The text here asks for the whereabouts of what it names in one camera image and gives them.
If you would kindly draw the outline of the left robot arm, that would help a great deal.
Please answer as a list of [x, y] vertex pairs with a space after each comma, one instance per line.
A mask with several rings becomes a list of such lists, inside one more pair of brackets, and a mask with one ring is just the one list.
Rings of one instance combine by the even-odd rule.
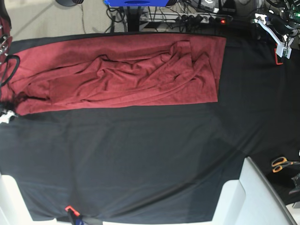
[[276, 58], [289, 59], [292, 44], [300, 36], [300, 2], [263, 0], [251, 15], [251, 23], [264, 30], [275, 42]]

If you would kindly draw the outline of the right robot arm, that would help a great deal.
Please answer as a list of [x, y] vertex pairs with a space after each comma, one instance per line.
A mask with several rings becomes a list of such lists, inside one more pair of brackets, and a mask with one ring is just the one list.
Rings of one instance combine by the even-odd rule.
[[[11, 31], [11, 19], [8, 15], [5, 1], [0, 1], [0, 68], [4, 69], [0, 73], [0, 98], [2, 98], [2, 89], [15, 75], [19, 65], [20, 57], [16, 55], [9, 55], [10, 46], [12, 43]], [[8, 74], [9, 61], [15, 60], [16, 64], [13, 71]], [[14, 106], [8, 101], [0, 100], [0, 123], [9, 124], [12, 118], [18, 117], [15, 113]]]

